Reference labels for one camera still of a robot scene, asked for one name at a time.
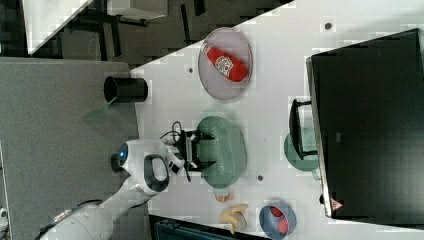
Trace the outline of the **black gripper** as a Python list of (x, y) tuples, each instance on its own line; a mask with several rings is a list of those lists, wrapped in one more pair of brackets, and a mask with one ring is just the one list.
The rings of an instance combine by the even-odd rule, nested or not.
[(178, 135), (176, 147), (185, 161), (184, 168), (187, 171), (200, 172), (216, 164), (216, 161), (200, 162), (197, 155), (197, 144), (200, 140), (214, 140), (214, 137), (197, 130), (182, 130)]

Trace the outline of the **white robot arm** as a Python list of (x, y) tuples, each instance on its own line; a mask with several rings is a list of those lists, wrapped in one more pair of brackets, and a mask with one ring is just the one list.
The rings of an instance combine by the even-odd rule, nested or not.
[(125, 142), (111, 156), (117, 171), (128, 173), (119, 190), (107, 200), (88, 200), (58, 214), (34, 240), (109, 240), (114, 222), (133, 207), (163, 192), (172, 175), (188, 170), (190, 153), (201, 140), (212, 137), (198, 130), (179, 133), (178, 140), (137, 139)]

